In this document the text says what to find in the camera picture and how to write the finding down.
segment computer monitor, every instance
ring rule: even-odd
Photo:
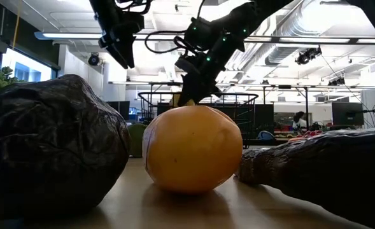
[[[129,106],[131,105],[130,101],[120,101],[119,102],[119,113],[122,118],[129,120]]]
[[[333,102],[334,125],[364,125],[363,105],[354,102]]]
[[[274,133],[274,105],[256,104],[255,105],[255,134],[262,130]]]
[[[113,102],[106,102],[108,105],[111,106],[115,111],[119,112],[119,101],[113,101]]]

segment person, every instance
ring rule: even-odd
[[[295,114],[295,116],[294,116],[294,124],[292,126],[294,129],[308,127],[308,125],[306,123],[306,120],[302,119],[303,116],[304,116],[304,112],[303,111],[299,111],[298,113]]]

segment black wrapped object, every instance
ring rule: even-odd
[[[247,151],[237,176],[375,228],[375,129],[327,132]]]
[[[117,111],[76,75],[0,89],[0,219],[97,206],[129,158]]]

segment table surface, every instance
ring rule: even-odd
[[[268,186],[250,187],[235,178],[199,197],[159,190],[141,159],[130,159],[124,173],[92,212],[48,222],[15,220],[0,228],[366,228],[320,206],[290,198]]]

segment metal cage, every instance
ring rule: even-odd
[[[149,124],[158,115],[175,108],[173,101],[180,92],[141,92],[142,119]],[[241,130],[244,148],[249,148],[247,140],[254,139],[255,99],[257,94],[219,93],[203,99],[197,105],[209,106],[229,116]]]

